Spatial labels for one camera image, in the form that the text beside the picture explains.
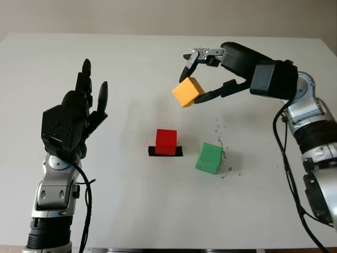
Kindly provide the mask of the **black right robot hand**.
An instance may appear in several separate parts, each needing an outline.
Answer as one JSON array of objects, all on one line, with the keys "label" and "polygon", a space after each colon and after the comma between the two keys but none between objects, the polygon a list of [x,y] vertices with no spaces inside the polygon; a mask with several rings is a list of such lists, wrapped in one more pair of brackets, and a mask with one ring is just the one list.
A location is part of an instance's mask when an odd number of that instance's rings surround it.
[{"label": "black right robot hand", "polygon": [[187,63],[180,76],[180,82],[190,77],[198,64],[212,67],[222,66],[245,79],[241,84],[238,84],[235,79],[224,82],[220,88],[198,96],[194,100],[196,104],[204,103],[218,96],[223,98],[249,89],[257,64],[271,60],[270,57],[236,42],[224,42],[220,48],[216,49],[194,48],[192,53],[184,54],[183,57],[187,60]]}]

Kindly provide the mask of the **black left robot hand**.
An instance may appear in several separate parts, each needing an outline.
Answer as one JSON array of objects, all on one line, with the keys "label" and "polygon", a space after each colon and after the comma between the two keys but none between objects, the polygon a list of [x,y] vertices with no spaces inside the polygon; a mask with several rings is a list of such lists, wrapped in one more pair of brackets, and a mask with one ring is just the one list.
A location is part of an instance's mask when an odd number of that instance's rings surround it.
[{"label": "black left robot hand", "polygon": [[93,106],[91,62],[85,59],[82,70],[77,74],[75,89],[67,92],[62,100],[62,106],[70,112],[72,133],[66,147],[72,156],[80,159],[86,157],[86,139],[107,118],[107,100],[108,83],[104,81],[100,87],[97,109],[90,112]]}]

